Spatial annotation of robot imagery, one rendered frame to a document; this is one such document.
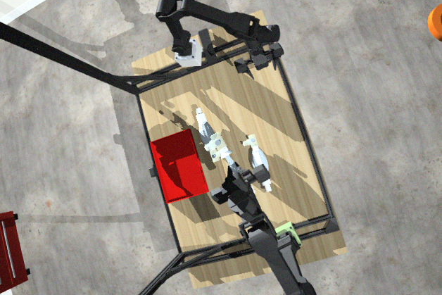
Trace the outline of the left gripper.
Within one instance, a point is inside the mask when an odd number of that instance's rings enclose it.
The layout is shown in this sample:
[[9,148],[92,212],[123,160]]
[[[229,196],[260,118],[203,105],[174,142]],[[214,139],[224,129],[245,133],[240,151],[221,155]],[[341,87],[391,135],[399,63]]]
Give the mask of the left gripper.
[[[247,48],[248,53],[249,53],[249,51],[252,51],[252,50],[253,50],[253,52],[257,51],[258,47],[260,47],[260,46],[263,48],[262,43],[258,42],[256,45],[254,45],[254,46],[246,46],[246,48]],[[282,55],[284,55],[284,50],[283,50],[282,46],[278,42],[274,43],[272,45],[269,45],[269,47],[270,47],[270,50],[267,50],[266,52],[268,52],[268,51],[271,52],[272,58],[273,58],[272,64],[273,64],[274,70],[276,70],[277,60]],[[254,80],[253,75],[247,69],[247,67],[248,67],[247,65],[249,65],[251,63],[252,62],[251,62],[250,59],[246,59],[244,61],[243,57],[234,61],[234,64],[235,64],[235,67],[236,67],[236,70],[237,70],[238,73],[247,73]]]

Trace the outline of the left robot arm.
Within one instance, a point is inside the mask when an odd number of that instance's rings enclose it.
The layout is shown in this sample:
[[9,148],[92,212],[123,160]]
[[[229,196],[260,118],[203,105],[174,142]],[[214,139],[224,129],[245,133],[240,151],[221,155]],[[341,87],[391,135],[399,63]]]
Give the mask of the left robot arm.
[[[195,0],[183,0],[181,8],[177,10],[177,1],[182,0],[159,0],[156,17],[159,21],[166,23],[169,28],[173,36],[171,51],[178,53],[178,56],[190,56],[192,53],[192,42],[189,42],[191,34],[183,30],[179,21],[187,16],[223,27],[228,34],[238,39],[245,39],[246,46],[254,46],[258,42],[279,41],[279,26],[260,25],[260,19],[253,15],[239,12],[228,13]],[[252,25],[250,25],[251,21]],[[261,46],[255,52],[249,51],[249,57],[256,70],[266,68],[273,60],[270,51],[264,51]]]

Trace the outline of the red tray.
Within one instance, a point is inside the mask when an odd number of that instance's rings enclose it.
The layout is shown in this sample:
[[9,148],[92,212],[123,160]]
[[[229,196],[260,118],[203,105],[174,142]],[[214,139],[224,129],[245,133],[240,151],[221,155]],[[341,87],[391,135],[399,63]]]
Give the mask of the red tray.
[[191,129],[150,144],[166,203],[209,192]]

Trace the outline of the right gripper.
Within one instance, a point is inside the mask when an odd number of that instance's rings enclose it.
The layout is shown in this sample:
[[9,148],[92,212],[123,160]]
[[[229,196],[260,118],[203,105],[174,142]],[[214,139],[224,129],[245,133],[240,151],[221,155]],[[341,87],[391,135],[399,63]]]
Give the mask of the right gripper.
[[[259,183],[263,183],[263,182],[269,180],[271,177],[269,171],[267,170],[267,168],[265,167],[264,164],[260,164],[260,165],[256,166],[253,169],[253,173],[250,170],[244,170],[237,162],[235,162],[235,164],[236,164],[237,168],[239,169],[239,172],[241,173],[241,175],[244,177],[245,180],[248,180],[250,182],[250,184],[254,183],[257,180],[259,181]],[[230,166],[228,165],[227,176],[229,177],[232,174],[233,174],[233,172],[232,172]],[[212,199],[220,205],[227,202],[228,198],[229,198],[229,196],[225,198],[222,195],[221,188],[219,188],[219,187],[210,191],[210,195],[211,195]],[[252,187],[251,187],[251,194],[249,196],[252,199],[257,200]]]

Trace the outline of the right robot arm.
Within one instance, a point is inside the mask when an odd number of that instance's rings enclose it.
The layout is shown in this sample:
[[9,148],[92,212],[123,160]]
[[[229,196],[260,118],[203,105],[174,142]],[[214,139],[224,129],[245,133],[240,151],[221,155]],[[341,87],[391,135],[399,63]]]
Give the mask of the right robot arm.
[[[317,295],[311,283],[301,274],[296,259],[296,252],[300,249],[296,238],[294,239],[291,231],[276,236],[276,230],[262,211],[258,200],[249,196],[249,181],[239,172],[235,172],[225,178],[225,183],[220,188],[224,197],[230,195],[229,208],[242,219],[238,224],[241,236],[267,261],[284,290],[283,295]],[[250,226],[252,228],[248,229],[247,233],[245,229]]]

